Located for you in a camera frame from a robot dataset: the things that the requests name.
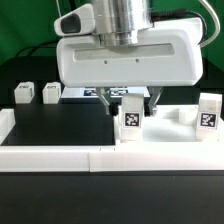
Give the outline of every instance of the white cube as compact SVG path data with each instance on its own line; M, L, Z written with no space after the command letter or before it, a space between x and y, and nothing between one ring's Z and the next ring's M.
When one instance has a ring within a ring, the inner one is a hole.
M121 141L143 139L144 95L125 94L121 107Z
M197 121L197 114L197 106L193 108L181 108L179 110L179 123L187 126L195 125Z
M57 104L61 98L61 83L47 83L43 89L44 104Z
M16 104L30 103L35 95L33 82L21 82L14 90Z

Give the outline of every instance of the black cable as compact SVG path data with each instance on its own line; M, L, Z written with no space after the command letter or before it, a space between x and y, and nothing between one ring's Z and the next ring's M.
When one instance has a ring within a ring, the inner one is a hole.
M42 43L42 44L40 44L40 45L38 45L38 46L35 46L35 47L34 47L34 48L27 54L27 56L28 56L28 57L29 57L29 56L32 56L32 54L33 54L34 52L36 52L39 48L42 48L42 47L44 47L44 46L46 46L46 45L57 44L57 43L58 43L58 41L55 41L55 40L44 42L44 43Z
M48 42L44 42L42 44L39 44L38 46L30 46L30 47L25 47L23 49L21 49L20 51L18 51L15 55L15 57L19 57L19 55L26 51L26 50L29 50L29 49L32 49L30 52L29 52L29 56L31 56L35 51L37 51L39 48L55 48L53 46L47 46L47 45L50 45L50 44L54 44L54 43L57 43L58 41L48 41Z
M207 24L205 22L205 19L197 12L187 11L186 9L177 9L173 11L163 11L163 12L152 12L151 20L152 22L157 22L157 21L164 21L169 19L182 19L182 18L186 18L188 15L195 16L201 19L202 26L203 26L203 34L202 34L202 38L200 42L198 43L198 44L201 44L201 42L203 42L207 36Z
M196 17L198 17L198 18L201 19L201 22L202 22L202 25L203 25L203 35L202 35L201 41L199 42L199 44L201 44L201 43L205 40L205 38L206 38L206 36L207 36L207 33L208 33L208 27L207 27L206 21L205 21L205 19L202 17L202 15L200 15L200 14L197 13L197 12L186 11L186 14L187 14L187 15L196 16Z
M76 4L75 4L75 0L69 0L69 3L70 3L70 8L72 11L77 8Z

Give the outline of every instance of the black table surface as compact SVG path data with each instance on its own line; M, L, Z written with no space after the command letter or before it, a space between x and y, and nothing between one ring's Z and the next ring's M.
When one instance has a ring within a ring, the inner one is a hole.
M192 104L201 91L223 93L223 72L205 65L196 86L165 88L160 103ZM114 144L102 105L42 104L42 87L55 80L55 58L0 67L0 107L15 108L17 119L4 144ZM20 81L35 82L36 103L14 104ZM223 224L223 209L223 171L0 173L0 224Z

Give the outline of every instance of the black mat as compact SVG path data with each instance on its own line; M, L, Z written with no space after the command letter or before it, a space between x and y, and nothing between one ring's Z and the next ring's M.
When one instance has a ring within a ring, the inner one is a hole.
M3 145L114 145L113 118L101 104L17 105Z

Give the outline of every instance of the black surface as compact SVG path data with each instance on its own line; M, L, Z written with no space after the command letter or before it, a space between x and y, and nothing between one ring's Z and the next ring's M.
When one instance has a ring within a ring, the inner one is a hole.
M223 224L224 177L117 174L0 176L1 224Z
M113 118L101 104L17 105L2 145L114 145Z

